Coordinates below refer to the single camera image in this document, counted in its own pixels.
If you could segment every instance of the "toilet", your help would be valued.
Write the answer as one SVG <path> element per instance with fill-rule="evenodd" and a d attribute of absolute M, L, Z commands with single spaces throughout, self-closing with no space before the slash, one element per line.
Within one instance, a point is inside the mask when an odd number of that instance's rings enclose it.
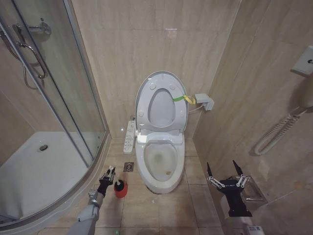
<path fill-rule="evenodd" d="M 188 103 L 173 98 L 184 94 L 185 87 L 174 74 L 158 71 L 145 79 L 136 96 L 136 161 L 154 193 L 171 192 L 182 177 Z"/>

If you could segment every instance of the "grab bar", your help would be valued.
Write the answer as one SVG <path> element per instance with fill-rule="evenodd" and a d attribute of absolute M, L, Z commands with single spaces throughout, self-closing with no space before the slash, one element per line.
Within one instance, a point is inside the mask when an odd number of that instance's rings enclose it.
<path fill-rule="evenodd" d="M 44 73 L 43 75 L 41 75 L 41 74 L 38 73 L 38 77 L 39 77 L 40 79 L 44 79 L 45 77 L 47 77 L 48 74 L 47 74 L 47 72 L 46 72 L 46 70 L 45 70 L 45 67 L 44 67 L 44 65 L 43 65 L 43 62 L 41 61 L 41 58 L 39 57 L 39 55 L 38 55 L 38 53 L 35 51 L 35 49 L 34 49 L 31 45 L 29 45 L 29 44 L 27 44 L 27 43 L 17 42 L 17 45 L 20 46 L 20 47 L 28 48 L 28 49 L 30 49 L 30 50 L 32 51 L 32 53 L 33 53 L 34 56 L 36 57 L 36 59 L 37 59 L 37 61 L 38 61 L 38 64 L 40 65 L 40 67 L 41 67 L 41 69 L 43 70 L 43 73 Z"/>

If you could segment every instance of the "light switch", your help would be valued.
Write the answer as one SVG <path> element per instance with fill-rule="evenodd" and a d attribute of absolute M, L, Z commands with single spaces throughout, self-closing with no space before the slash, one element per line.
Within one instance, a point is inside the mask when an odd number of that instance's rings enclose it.
<path fill-rule="evenodd" d="M 301 55 L 297 63 L 292 67 L 292 72 L 303 76 L 309 76 L 313 73 L 313 46 L 309 46 Z"/>

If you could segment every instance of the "bidet control panel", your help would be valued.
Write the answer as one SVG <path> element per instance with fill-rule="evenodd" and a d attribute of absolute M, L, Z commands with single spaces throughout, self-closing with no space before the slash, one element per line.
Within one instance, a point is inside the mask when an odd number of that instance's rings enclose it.
<path fill-rule="evenodd" d="M 136 123 L 130 120 L 127 125 L 126 137 L 124 142 L 124 153 L 131 154 L 134 146 Z"/>

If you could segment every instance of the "beige floor tile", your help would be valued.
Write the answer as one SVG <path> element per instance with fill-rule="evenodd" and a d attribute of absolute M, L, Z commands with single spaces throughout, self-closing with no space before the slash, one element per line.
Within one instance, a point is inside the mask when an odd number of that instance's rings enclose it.
<path fill-rule="evenodd" d="M 185 171 L 188 184 L 206 185 L 206 178 L 202 171 L 201 163 L 198 157 L 185 158 Z"/>
<path fill-rule="evenodd" d="M 160 235 L 199 235 L 198 228 L 160 228 Z"/>
<path fill-rule="evenodd" d="M 190 185 L 190 194 L 199 227 L 220 226 L 213 199 L 207 185 Z"/>
<path fill-rule="evenodd" d="M 122 227 L 158 227 L 158 198 L 145 185 L 128 185 Z"/>
<path fill-rule="evenodd" d="M 96 228 L 94 235 L 119 235 L 119 228 Z"/>
<path fill-rule="evenodd" d="M 55 229 L 42 229 L 39 231 L 38 235 L 66 235 L 68 229 L 55 228 Z"/>
<path fill-rule="evenodd" d="M 180 184 L 180 185 L 187 185 L 187 184 L 188 184 L 187 176 L 186 176 L 185 170 L 184 170 L 183 173 L 182 173 L 182 178 L 181 178 L 179 184 Z"/>
<path fill-rule="evenodd" d="M 124 163 L 133 162 L 134 170 L 133 172 L 123 172 Z M 116 156 L 108 156 L 101 174 L 103 175 L 109 168 L 109 166 L 115 166 L 115 180 L 121 179 L 124 182 L 127 182 L 128 185 L 144 185 L 141 176 L 139 174 L 135 156 L 134 155 L 116 155 Z"/>
<path fill-rule="evenodd" d="M 107 189 L 105 198 L 103 199 L 100 208 L 99 220 L 96 223 L 96 228 L 114 228 L 121 226 L 122 211 L 124 198 L 115 196 L 113 186 Z"/>
<path fill-rule="evenodd" d="M 112 139 L 110 143 L 110 148 L 108 152 L 108 156 L 116 156 L 116 155 L 124 155 L 124 139 Z"/>
<path fill-rule="evenodd" d="M 200 235 L 224 235 L 221 227 L 199 228 Z"/>
<path fill-rule="evenodd" d="M 196 147 L 192 139 L 186 139 L 185 141 L 185 156 L 195 157 L 197 156 Z"/>
<path fill-rule="evenodd" d="M 179 185 L 171 193 L 159 194 L 160 227 L 196 227 L 188 185 Z"/>
<path fill-rule="evenodd" d="M 81 199 L 65 216 L 47 226 L 47 228 L 70 228 L 76 222 L 76 216 L 82 209 L 87 206 L 89 201 L 86 195 Z"/>
<path fill-rule="evenodd" d="M 158 228 L 121 228 L 119 235 L 159 235 Z"/>

